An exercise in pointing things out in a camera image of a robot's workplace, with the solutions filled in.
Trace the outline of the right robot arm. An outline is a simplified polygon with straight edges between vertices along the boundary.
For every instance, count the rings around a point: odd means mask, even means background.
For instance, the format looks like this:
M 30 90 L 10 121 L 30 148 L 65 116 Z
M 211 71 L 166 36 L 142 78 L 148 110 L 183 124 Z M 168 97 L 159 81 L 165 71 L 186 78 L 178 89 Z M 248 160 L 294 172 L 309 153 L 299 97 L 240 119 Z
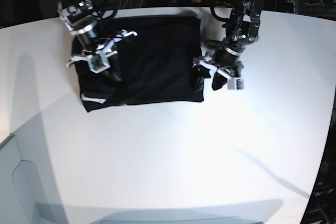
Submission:
M 137 36 L 137 32 L 116 30 L 109 25 L 118 12 L 114 9 L 109 16 L 104 16 L 113 1 L 104 0 L 97 5 L 95 0 L 64 0 L 58 3 L 57 11 L 71 36 L 79 43 L 73 48 L 67 67 L 83 61 L 95 74 L 111 69 L 111 78 L 121 82 L 117 44 Z

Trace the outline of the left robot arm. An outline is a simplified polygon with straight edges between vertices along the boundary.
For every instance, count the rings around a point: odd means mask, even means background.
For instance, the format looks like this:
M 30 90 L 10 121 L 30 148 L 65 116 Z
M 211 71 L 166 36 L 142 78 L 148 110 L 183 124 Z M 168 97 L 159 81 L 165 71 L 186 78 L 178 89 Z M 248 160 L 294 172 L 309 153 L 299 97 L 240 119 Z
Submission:
M 260 15 L 265 0 L 232 0 L 230 16 L 220 17 L 215 12 L 215 0 L 210 0 L 213 18 L 223 22 L 225 38 L 223 40 L 206 40 L 208 49 L 202 57 L 194 59 L 195 67 L 213 70 L 212 89 L 219 90 L 227 86 L 229 90 L 242 90 L 244 80 L 241 71 L 244 67 L 240 61 L 247 45 L 258 41 Z

